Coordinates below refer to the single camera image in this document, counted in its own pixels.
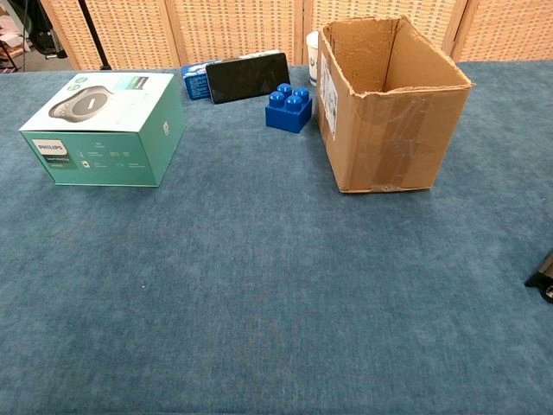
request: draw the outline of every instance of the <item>blue box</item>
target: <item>blue box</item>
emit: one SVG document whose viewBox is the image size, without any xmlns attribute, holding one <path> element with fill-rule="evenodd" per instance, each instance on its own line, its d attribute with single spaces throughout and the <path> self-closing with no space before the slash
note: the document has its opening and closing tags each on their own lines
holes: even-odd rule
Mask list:
<svg viewBox="0 0 553 415">
<path fill-rule="evenodd" d="M 182 79 L 187 86 L 190 99 L 209 98 L 211 96 L 209 84 L 207 84 L 206 66 L 215 62 L 220 61 L 201 62 L 182 67 Z"/>
<path fill-rule="evenodd" d="M 269 95 L 269 104 L 265 107 L 265 124 L 298 133 L 311 118 L 312 102 L 307 88 L 292 91 L 289 84 L 280 84 Z"/>
</svg>

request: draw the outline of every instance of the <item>teal box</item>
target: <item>teal box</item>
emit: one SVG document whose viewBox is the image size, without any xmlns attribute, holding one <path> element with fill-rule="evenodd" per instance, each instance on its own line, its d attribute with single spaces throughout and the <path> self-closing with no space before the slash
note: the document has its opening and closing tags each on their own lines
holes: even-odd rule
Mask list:
<svg viewBox="0 0 553 415">
<path fill-rule="evenodd" d="M 54 184 L 158 187 L 184 132 L 170 73 L 80 73 L 21 129 Z"/>
</svg>

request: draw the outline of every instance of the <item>black phone screen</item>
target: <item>black phone screen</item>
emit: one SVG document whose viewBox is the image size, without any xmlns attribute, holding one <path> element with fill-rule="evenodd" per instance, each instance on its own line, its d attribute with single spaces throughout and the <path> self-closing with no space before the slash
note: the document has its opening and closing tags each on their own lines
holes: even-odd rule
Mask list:
<svg viewBox="0 0 553 415">
<path fill-rule="evenodd" d="M 213 63 L 206 66 L 206 74 L 215 104 L 265 95 L 290 83 L 284 53 Z"/>
</svg>

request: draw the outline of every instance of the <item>paper cup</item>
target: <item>paper cup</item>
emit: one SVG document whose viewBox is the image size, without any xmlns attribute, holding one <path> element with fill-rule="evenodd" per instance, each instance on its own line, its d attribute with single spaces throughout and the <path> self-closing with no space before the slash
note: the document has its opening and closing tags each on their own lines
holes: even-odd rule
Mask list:
<svg viewBox="0 0 553 415">
<path fill-rule="evenodd" d="M 317 54 L 319 49 L 319 32 L 316 30 L 305 37 L 308 44 L 309 80 L 311 85 L 317 85 Z"/>
</svg>

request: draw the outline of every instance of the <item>woven panel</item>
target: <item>woven panel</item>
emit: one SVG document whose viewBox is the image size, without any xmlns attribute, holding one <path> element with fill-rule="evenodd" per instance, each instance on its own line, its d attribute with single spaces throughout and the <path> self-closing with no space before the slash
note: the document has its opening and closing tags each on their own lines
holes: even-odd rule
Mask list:
<svg viewBox="0 0 553 415">
<path fill-rule="evenodd" d="M 442 45 L 456 0 L 313 0 L 309 30 L 348 17 L 399 17 L 406 15 L 435 45 Z"/>
<path fill-rule="evenodd" d="M 41 0 L 75 69 L 98 70 L 102 63 L 77 0 Z"/>
<path fill-rule="evenodd" d="M 480 0 L 460 61 L 553 58 L 553 1 Z"/>
<path fill-rule="evenodd" d="M 180 66 L 163 0 L 87 0 L 113 69 Z"/>
<path fill-rule="evenodd" d="M 294 29 L 302 24 L 295 0 L 172 0 L 180 31 L 183 63 L 229 58 L 279 49 L 288 63 L 300 61 Z"/>
</svg>

